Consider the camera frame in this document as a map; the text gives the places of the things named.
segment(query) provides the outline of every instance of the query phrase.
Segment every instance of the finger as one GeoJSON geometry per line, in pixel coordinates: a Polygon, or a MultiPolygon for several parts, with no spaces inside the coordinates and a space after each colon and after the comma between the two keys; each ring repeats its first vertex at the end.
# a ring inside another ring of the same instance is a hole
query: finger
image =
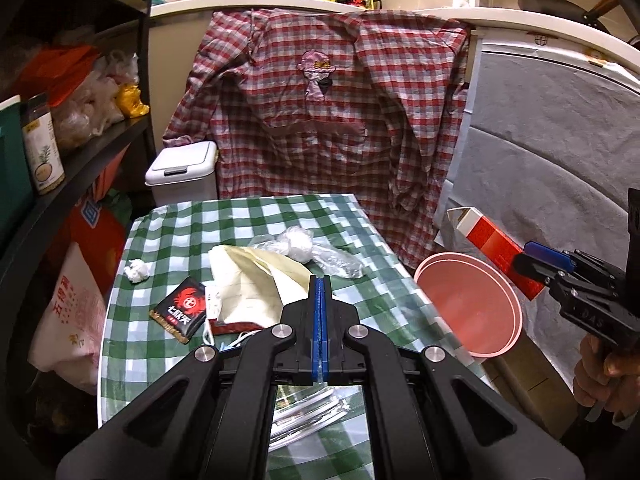
{"type": "Polygon", "coordinates": [[[592,334],[587,334],[585,338],[587,339],[587,342],[589,343],[593,354],[597,355],[600,351],[600,340],[592,334]]]}
{"type": "Polygon", "coordinates": [[[575,380],[578,386],[585,391],[592,399],[607,400],[611,395],[611,390],[608,386],[603,386],[598,381],[591,378],[587,371],[584,369],[582,361],[578,361],[574,369],[575,380]]]}
{"type": "Polygon", "coordinates": [[[609,378],[604,374],[604,365],[600,357],[593,352],[589,337],[586,336],[580,341],[580,355],[584,369],[590,378],[604,385],[609,382],[609,378]]]}
{"type": "Polygon", "coordinates": [[[575,397],[575,400],[578,402],[578,404],[586,406],[587,408],[590,408],[596,403],[596,400],[593,399],[593,397],[590,397],[589,394],[587,394],[587,392],[585,392],[580,387],[580,384],[578,384],[578,381],[576,380],[575,377],[574,377],[574,397],[575,397]]]}
{"type": "Polygon", "coordinates": [[[604,369],[609,377],[640,375],[640,355],[610,354],[604,361],[604,369]]]}
{"type": "Polygon", "coordinates": [[[608,412],[622,412],[627,417],[640,408],[640,378],[638,376],[622,377],[620,384],[613,391],[605,405],[608,412]]]}

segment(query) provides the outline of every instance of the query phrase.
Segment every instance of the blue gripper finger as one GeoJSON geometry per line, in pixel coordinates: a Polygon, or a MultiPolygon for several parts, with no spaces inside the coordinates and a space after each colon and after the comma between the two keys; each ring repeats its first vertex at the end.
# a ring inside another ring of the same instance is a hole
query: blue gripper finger
{"type": "Polygon", "coordinates": [[[316,276],[314,290],[314,339],[312,344],[311,371],[313,380],[322,383],[328,370],[328,348],[326,340],[326,304],[324,282],[316,276]]]}

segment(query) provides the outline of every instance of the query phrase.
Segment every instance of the green container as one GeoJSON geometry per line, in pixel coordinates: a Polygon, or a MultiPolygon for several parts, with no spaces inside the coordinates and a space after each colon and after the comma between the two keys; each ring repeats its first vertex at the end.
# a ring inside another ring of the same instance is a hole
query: green container
{"type": "Polygon", "coordinates": [[[20,127],[20,96],[0,103],[0,248],[33,202],[20,127]]]}

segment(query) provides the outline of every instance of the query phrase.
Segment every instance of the plastic bowl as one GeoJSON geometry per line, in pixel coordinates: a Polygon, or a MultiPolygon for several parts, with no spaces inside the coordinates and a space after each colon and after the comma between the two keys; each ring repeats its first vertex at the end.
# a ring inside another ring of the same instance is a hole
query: plastic bowl
{"type": "Polygon", "coordinates": [[[424,260],[415,281],[473,357],[504,354],[522,330],[520,302],[493,267],[461,253],[424,260]]]}

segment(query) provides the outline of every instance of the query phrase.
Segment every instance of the black packet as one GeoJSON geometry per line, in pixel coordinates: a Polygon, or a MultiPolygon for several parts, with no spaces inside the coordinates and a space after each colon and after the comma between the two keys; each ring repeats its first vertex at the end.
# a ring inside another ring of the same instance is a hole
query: black packet
{"type": "Polygon", "coordinates": [[[207,317],[204,285],[187,276],[171,294],[149,311],[149,316],[186,345],[207,317]]]}

